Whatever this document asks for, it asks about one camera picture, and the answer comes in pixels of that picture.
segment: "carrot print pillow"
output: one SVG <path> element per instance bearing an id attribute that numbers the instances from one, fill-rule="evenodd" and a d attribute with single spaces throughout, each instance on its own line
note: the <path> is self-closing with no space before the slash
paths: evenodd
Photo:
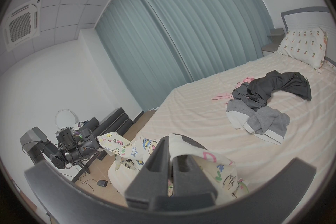
<path id="1" fill-rule="evenodd" d="M 321 28 L 290 30 L 277 53 L 300 60 L 317 70 L 323 64 L 327 42 L 327 33 Z"/>

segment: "smoke detector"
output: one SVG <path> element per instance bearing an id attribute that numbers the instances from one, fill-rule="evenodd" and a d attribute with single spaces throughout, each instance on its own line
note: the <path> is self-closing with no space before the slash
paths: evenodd
<path id="1" fill-rule="evenodd" d="M 31 0 L 12 10 L 3 29 L 7 51 L 40 35 L 41 0 Z"/>

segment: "blue star print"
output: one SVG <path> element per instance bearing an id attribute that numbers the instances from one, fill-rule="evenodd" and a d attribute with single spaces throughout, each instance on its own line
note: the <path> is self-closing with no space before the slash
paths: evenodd
<path id="1" fill-rule="evenodd" d="M 224 170 L 224 165 L 217 165 L 217 168 L 220 170 L 220 172 L 222 172 Z"/>
<path id="2" fill-rule="evenodd" d="M 138 152 L 137 152 L 137 147 L 133 147 L 132 148 L 132 153 L 131 153 L 131 155 L 133 155 L 134 157 L 135 157 L 135 155 L 137 154 Z"/>

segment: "curtain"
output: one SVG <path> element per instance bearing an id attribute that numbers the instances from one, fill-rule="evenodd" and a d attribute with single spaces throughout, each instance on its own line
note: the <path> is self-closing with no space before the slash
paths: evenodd
<path id="1" fill-rule="evenodd" d="M 113 0 L 96 30 L 146 111 L 175 87 L 262 57 L 272 28 L 262 0 Z"/>

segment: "pink garment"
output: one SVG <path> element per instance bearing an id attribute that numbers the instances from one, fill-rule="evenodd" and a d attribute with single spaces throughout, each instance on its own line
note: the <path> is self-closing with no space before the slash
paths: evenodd
<path id="1" fill-rule="evenodd" d="M 240 87 L 244 82 L 250 83 L 252 80 L 254 80 L 253 76 L 248 76 L 245 78 L 242 82 L 238 82 L 235 86 L 235 88 Z M 212 100 L 220 100 L 220 99 L 234 99 L 232 93 L 220 93 L 217 94 L 215 97 L 211 98 Z"/>

